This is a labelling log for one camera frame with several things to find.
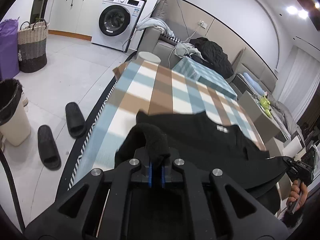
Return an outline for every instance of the washing machine door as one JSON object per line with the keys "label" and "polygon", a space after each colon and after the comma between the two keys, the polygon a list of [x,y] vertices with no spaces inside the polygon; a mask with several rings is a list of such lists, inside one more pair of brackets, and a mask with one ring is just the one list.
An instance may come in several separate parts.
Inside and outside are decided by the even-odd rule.
{"label": "washing machine door", "polygon": [[111,5],[100,15],[100,30],[107,36],[117,36],[126,30],[130,24],[130,18],[130,14],[124,7]]}

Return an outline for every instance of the human hand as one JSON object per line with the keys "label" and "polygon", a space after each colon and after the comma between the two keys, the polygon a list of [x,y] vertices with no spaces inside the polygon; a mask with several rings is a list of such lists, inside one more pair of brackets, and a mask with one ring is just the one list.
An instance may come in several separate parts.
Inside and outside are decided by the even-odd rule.
{"label": "human hand", "polygon": [[[302,196],[301,196],[301,199],[298,203],[296,211],[304,205],[305,201],[307,200],[307,196],[308,196],[307,186],[303,182],[301,182],[300,187],[301,187],[301,191],[302,191]],[[299,193],[300,193],[300,188],[298,187],[298,181],[295,180],[291,186],[291,192],[290,192],[290,195],[289,195],[287,203],[286,203],[287,207],[289,207],[289,203],[295,202],[299,198]]]}

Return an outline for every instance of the black slipper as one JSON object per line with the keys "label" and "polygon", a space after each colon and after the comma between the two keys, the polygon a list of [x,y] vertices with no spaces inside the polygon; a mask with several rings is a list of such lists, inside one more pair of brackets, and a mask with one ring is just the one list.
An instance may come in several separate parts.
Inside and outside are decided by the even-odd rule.
{"label": "black slipper", "polygon": [[51,129],[42,125],[38,129],[38,149],[40,159],[45,167],[55,171],[61,167],[61,159]]}
{"label": "black slipper", "polygon": [[75,102],[66,105],[66,117],[71,137],[76,139],[83,136],[86,131],[85,120]]}

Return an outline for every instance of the white floor tile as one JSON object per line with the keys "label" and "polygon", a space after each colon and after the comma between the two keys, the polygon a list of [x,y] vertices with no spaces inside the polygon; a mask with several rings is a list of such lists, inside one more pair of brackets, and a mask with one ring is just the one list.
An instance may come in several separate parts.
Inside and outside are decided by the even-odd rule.
{"label": "white floor tile", "polygon": [[74,44],[68,37],[49,34],[47,38],[46,48],[49,51],[57,52],[65,47]]}
{"label": "white floor tile", "polygon": [[57,138],[66,121],[31,102],[29,102],[25,110],[27,110],[27,116],[31,125],[31,134],[18,147],[14,147],[8,141],[5,141],[4,154],[17,188],[23,219],[28,224],[30,222],[33,195],[43,168],[37,144],[38,128],[43,124],[49,125],[54,138]]}
{"label": "white floor tile", "polygon": [[65,124],[60,135],[56,139],[61,158],[61,168],[57,171],[50,171],[45,167],[42,169],[34,193],[30,221],[35,219],[54,202],[60,177],[74,142],[75,140],[69,135],[68,127]]}
{"label": "white floor tile", "polygon": [[[69,135],[65,121],[66,104],[78,103],[87,118],[113,78],[112,70],[127,57],[120,51],[89,41],[49,35],[47,65],[37,72],[21,72],[16,76],[29,99],[25,110],[32,131],[18,147],[7,141],[4,154],[12,170],[26,225],[53,203],[68,153],[75,141]],[[62,161],[58,171],[45,168],[39,157],[37,131],[43,124],[51,127],[56,139]],[[0,178],[0,204],[5,206],[5,212],[18,226],[3,169],[0,169]]]}
{"label": "white floor tile", "polygon": [[59,51],[59,53],[77,57],[92,63],[109,67],[117,58],[124,53],[96,44],[73,44]]}
{"label": "white floor tile", "polygon": [[108,68],[79,103],[80,110],[85,120],[88,118],[93,107],[99,100],[107,85],[113,79],[114,75],[112,68]]}
{"label": "white floor tile", "polygon": [[65,119],[65,106],[79,103],[106,67],[60,53],[48,57],[48,64],[35,73],[19,73],[28,99]]}

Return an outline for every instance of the black jacket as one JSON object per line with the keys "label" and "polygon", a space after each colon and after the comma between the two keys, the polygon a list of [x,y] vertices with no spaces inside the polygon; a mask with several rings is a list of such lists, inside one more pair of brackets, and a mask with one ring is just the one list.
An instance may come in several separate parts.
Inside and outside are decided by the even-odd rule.
{"label": "black jacket", "polygon": [[200,58],[201,62],[199,62],[199,59],[196,60],[197,62],[219,73],[225,79],[233,75],[233,69],[228,60],[228,55],[223,52],[217,43],[209,41],[204,37],[192,39],[190,43],[201,52],[202,57],[209,63],[202,61]]}

